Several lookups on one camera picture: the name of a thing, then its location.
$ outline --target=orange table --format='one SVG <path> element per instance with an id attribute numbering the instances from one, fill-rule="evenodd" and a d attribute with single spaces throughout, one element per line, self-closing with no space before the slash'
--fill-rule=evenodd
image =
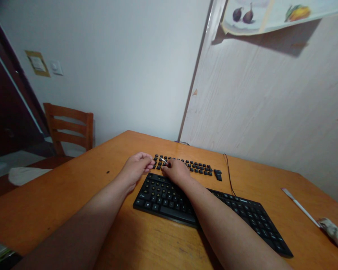
<path id="1" fill-rule="evenodd" d="M 126 131 L 53 171 L 0 197 L 0 242 L 25 255 L 109 183 L 140 151 L 210 164 L 223 181 L 192 172 L 205 187 L 230 193 L 226 161 L 215 153 Z M 286 187 L 314 218 L 338 225 L 338 203 L 301 175 L 228 157 L 239 197 L 260 202 L 291 249 L 294 269 L 338 269 L 338 248 L 280 188 Z M 202 232 L 133 209 L 141 178 L 108 233 L 96 268 L 212 269 L 219 265 Z"/>

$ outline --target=fruit illustration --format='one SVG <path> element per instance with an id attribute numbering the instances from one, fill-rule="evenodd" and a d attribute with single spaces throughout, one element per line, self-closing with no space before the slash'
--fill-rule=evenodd
<path id="1" fill-rule="evenodd" d="M 251 23 L 253 19 L 253 10 L 252 10 L 252 3 L 250 3 L 250 11 L 245 13 L 243 17 L 243 22 L 245 23 Z"/>
<path id="2" fill-rule="evenodd" d="M 286 15 L 285 15 L 285 21 L 298 21 L 300 19 L 308 18 L 311 14 L 311 10 L 308 6 L 302 6 L 302 5 L 296 5 L 292 8 L 292 6 L 289 7 Z"/>
<path id="3" fill-rule="evenodd" d="M 241 18 L 241 10 L 244 9 L 243 7 L 240 7 L 238 9 L 236 9 L 234 12 L 233 12 L 233 20 L 235 22 L 238 22 Z"/>

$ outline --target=wall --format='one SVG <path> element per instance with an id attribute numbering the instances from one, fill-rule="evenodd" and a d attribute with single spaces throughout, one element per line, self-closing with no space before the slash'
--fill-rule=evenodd
<path id="1" fill-rule="evenodd" d="M 338 16 L 220 40 L 223 5 L 215 1 L 180 140 L 298 172 L 338 201 Z"/>
<path id="2" fill-rule="evenodd" d="M 127 129 L 176 140 L 209 2 L 4 0 L 0 24 L 40 103 L 94 113 L 96 145 Z M 64 76 L 36 76 L 24 50 Z"/>

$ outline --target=forearm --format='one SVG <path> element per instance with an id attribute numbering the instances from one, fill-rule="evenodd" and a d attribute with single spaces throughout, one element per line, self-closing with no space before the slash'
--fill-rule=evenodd
<path id="1" fill-rule="evenodd" d="M 15 269 L 91 269 L 128 193 L 120 176 L 27 255 Z"/>
<path id="2" fill-rule="evenodd" d="M 234 211 L 193 178 L 180 183 L 225 269 L 291 269 Z"/>

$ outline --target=wooden chair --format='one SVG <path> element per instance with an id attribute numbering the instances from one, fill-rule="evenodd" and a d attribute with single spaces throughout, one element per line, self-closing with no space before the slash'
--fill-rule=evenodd
<path id="1" fill-rule="evenodd" d="M 94 115 L 89 113 L 84 113 L 75 109 L 69 109 L 66 107 L 55 106 L 50 103 L 44 103 L 45 114 L 48 120 L 48 126 L 50 130 L 51 138 L 53 139 L 54 148 L 56 150 L 57 156 L 49 157 L 47 159 L 41 160 L 34 164 L 29 165 L 28 167 L 40 168 L 40 169 L 54 169 L 69 160 L 72 160 L 73 157 L 66 156 L 64 149 L 61 145 L 61 142 L 68 142 L 78 144 L 86 149 L 86 151 L 93 148 L 93 118 Z M 77 119 L 86 125 L 74 124 L 66 122 L 60 119 L 55 119 L 54 116 L 65 116 L 73 119 Z M 71 131 L 76 131 L 80 134 L 83 134 L 85 138 L 80 136 L 75 136 L 67 133 L 58 131 L 58 129 L 66 129 Z M 0 177 L 0 196 L 16 189 L 18 186 L 13 185 L 9 182 L 9 175 L 6 174 Z"/>

